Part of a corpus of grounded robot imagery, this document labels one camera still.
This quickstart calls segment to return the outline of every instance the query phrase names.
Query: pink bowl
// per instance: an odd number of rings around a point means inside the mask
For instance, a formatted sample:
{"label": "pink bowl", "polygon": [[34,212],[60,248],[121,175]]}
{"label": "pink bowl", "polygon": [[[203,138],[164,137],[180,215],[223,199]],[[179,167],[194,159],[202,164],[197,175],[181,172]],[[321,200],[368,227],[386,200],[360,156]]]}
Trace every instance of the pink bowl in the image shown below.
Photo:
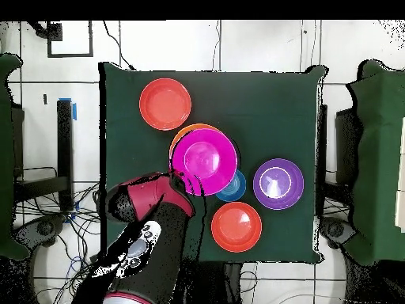
{"label": "pink bowl", "polygon": [[184,135],[173,149],[171,168],[184,173],[186,191],[201,195],[220,192],[237,171],[237,152],[220,131],[195,129]]}

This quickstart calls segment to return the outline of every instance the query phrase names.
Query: red plate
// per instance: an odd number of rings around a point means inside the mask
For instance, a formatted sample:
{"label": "red plate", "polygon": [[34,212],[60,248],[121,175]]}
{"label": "red plate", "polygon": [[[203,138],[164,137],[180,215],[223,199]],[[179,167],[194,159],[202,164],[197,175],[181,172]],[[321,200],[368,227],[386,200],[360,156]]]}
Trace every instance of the red plate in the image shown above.
{"label": "red plate", "polygon": [[139,110],[150,126],[169,131],[179,127],[190,115],[190,94],[178,81],[159,78],[143,89]]}
{"label": "red plate", "polygon": [[262,233],[256,210],[242,202],[227,203],[214,215],[211,232],[215,242],[228,252],[244,252],[253,247]]}

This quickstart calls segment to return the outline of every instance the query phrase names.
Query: green tablecloth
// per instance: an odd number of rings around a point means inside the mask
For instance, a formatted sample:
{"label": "green tablecloth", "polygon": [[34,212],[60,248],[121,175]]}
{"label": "green tablecloth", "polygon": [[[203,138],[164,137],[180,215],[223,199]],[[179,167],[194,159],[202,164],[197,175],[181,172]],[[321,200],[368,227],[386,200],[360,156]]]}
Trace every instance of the green tablecloth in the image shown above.
{"label": "green tablecloth", "polygon": [[7,78],[21,66],[18,57],[0,54],[0,256],[22,260],[29,256],[28,250],[11,237],[14,201],[14,141],[11,119],[11,95]]}
{"label": "green tablecloth", "polygon": [[405,73],[371,60],[349,88],[364,131],[358,145],[358,178],[353,189],[353,223],[358,234],[345,248],[363,265],[405,260],[405,234],[395,226]]}
{"label": "green tablecloth", "polygon": [[[211,124],[239,147],[240,170],[248,187],[240,201],[252,205],[263,222],[257,244],[244,253],[229,253],[214,242],[210,222],[224,203],[207,197],[208,214],[200,260],[302,261],[316,263],[312,250],[314,218],[314,161],[317,85],[323,66],[305,74],[208,73],[176,71],[126,71],[104,63],[106,76],[107,188],[153,171],[168,170],[168,149],[175,134],[189,124]],[[143,88],[156,78],[173,78],[191,95],[191,115],[182,127],[158,131],[140,115]],[[305,179],[299,202],[284,211],[272,211],[253,194],[255,171],[265,161],[285,158],[295,162]],[[191,197],[197,214],[189,222],[184,257],[195,257],[202,229],[203,199]],[[108,223],[108,244],[122,226]]]}

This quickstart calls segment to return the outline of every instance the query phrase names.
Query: purple bowl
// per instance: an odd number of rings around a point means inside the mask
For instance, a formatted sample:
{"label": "purple bowl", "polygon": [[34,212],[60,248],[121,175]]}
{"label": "purple bowl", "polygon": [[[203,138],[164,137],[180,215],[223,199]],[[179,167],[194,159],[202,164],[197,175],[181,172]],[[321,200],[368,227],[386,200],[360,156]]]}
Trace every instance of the purple bowl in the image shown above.
{"label": "purple bowl", "polygon": [[304,177],[291,161],[275,158],[263,163],[253,178],[257,200],[271,210],[292,207],[302,196]]}

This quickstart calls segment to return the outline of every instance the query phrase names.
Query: white floor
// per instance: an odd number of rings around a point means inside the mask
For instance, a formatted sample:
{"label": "white floor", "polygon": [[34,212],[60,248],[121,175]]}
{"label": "white floor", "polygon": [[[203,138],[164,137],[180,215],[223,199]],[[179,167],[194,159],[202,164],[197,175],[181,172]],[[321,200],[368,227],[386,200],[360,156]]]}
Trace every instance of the white floor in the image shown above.
{"label": "white floor", "polygon": [[[217,20],[210,21],[107,21],[110,34],[121,43],[123,57],[137,70],[305,71],[311,65],[329,68],[323,87],[328,105],[327,170],[336,171],[334,115],[352,106],[344,84],[356,79],[361,61],[376,58],[396,69],[405,67],[405,35],[394,21],[222,21],[221,43]],[[62,22],[63,42],[52,43],[54,53],[88,52],[88,28],[84,22]],[[77,104],[74,120],[74,186],[81,191],[99,180],[100,61],[127,69],[119,49],[102,21],[93,21],[93,57],[48,58],[47,41],[26,22],[0,24],[2,52],[19,55],[24,64],[9,76],[15,102],[25,110],[25,168],[56,168],[56,101],[71,98]],[[31,171],[26,179],[52,176],[51,170]],[[334,180],[334,173],[327,179]],[[40,199],[40,203],[50,203]],[[87,197],[81,207],[94,209]],[[16,226],[32,215],[18,215]],[[89,230],[99,232],[99,224]],[[72,257],[78,254],[75,233],[69,224],[62,238]],[[89,255],[100,247],[98,236],[85,235]],[[244,304],[341,304],[345,291],[342,254],[319,239],[324,261],[311,264],[245,264],[240,285]],[[58,238],[49,249],[41,248],[34,269],[36,290],[60,288],[71,277],[70,260]],[[41,304],[51,304],[58,290],[39,294]],[[66,293],[59,304],[69,304]]]}

